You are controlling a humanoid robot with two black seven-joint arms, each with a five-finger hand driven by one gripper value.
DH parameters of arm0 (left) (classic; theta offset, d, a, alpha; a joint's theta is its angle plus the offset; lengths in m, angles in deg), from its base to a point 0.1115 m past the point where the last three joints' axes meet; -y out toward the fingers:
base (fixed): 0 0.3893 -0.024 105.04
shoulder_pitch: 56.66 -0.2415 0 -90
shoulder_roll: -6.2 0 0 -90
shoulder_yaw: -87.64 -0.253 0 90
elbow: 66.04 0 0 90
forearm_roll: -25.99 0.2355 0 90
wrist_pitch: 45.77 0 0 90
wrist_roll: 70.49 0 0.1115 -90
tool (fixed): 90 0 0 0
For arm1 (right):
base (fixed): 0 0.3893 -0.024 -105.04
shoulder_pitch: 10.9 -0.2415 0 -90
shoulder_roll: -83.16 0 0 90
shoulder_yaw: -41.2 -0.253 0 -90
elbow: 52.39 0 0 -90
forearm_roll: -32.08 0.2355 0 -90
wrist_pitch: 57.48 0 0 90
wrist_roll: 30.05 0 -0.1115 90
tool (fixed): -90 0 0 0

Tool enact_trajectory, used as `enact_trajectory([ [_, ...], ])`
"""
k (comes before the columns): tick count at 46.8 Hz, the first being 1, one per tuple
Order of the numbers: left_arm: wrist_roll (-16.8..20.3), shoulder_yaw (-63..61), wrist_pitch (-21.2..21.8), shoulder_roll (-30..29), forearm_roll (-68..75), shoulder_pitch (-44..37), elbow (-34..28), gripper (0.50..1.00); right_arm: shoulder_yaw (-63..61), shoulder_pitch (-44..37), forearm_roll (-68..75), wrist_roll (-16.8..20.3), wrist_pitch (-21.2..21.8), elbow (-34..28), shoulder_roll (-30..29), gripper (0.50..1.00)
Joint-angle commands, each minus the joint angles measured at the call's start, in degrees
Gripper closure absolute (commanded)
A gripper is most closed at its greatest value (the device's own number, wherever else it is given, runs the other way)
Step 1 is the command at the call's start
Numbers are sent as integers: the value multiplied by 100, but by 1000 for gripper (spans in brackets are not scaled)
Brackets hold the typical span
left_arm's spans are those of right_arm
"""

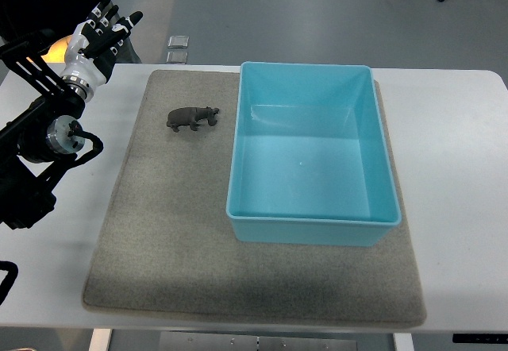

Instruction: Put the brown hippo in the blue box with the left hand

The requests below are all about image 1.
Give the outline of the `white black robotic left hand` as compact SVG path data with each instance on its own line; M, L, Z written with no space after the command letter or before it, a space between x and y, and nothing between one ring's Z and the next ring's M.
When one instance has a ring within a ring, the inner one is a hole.
M76 26L64 54L63 81L89 101L98 87L106 84L116 64L138 64L130 35L143 13L118 14L118 6L102 0Z

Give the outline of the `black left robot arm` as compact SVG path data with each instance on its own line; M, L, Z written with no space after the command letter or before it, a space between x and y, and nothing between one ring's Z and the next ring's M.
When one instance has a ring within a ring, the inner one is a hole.
M52 212L52 191L65 173L104 148L78 121L94 84L57 75L42 58L55 40L42 29L1 47L4 64L40 94L1 130L1 221L12 230L29 229Z

